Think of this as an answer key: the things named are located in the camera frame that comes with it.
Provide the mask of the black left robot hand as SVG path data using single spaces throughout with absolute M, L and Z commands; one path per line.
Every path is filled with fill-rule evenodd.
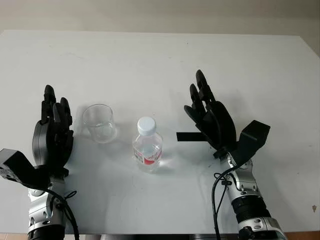
M 57 102 L 53 87 L 46 85 L 41 102 L 41 119 L 34 128 L 32 153 L 36 166 L 51 176 L 63 178 L 69 175 L 65 165 L 73 149 L 72 123 L 68 100 L 62 97 Z

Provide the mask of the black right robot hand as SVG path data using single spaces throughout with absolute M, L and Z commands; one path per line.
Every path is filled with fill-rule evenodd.
M 227 154 L 229 148 L 236 146 L 236 128 L 226 107 L 215 99 L 200 69 L 195 77 L 197 85 L 189 87 L 192 104 L 185 105 L 184 111 L 200 130 L 204 141 L 215 149 L 214 157 L 219 159 Z

